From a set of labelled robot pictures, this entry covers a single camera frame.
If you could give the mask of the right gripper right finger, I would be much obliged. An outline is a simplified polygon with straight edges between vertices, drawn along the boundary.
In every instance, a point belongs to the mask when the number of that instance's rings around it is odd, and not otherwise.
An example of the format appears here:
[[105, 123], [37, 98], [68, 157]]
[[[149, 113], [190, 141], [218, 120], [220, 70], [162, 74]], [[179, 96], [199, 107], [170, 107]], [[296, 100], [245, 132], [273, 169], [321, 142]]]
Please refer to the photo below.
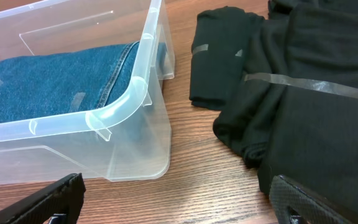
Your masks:
[[268, 197], [279, 224], [358, 224], [358, 213], [284, 175], [272, 179]]

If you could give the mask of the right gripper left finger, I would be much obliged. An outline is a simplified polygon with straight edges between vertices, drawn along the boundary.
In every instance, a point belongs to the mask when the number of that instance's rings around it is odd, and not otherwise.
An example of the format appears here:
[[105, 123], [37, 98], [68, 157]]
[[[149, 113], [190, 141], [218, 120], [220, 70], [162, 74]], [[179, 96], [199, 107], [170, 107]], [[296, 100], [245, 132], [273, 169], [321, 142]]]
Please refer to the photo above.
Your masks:
[[0, 224], [76, 224], [86, 187], [72, 173], [0, 211]]

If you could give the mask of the large black taped garment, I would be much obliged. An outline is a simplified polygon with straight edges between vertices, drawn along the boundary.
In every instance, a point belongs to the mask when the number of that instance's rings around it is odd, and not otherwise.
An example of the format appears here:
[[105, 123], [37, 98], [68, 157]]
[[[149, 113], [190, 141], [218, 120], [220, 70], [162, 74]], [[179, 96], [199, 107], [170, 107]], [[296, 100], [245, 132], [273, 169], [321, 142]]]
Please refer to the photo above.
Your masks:
[[244, 66], [216, 137], [263, 193], [285, 175], [358, 213], [358, 14], [274, 4]]

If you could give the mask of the blue denim jeans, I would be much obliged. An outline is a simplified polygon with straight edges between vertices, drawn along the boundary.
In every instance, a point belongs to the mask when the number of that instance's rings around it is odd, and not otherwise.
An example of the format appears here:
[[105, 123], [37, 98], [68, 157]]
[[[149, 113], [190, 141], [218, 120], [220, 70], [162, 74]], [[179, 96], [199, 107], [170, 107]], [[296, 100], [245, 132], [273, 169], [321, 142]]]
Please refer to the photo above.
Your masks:
[[127, 89], [138, 42], [0, 61], [0, 123], [95, 110]]

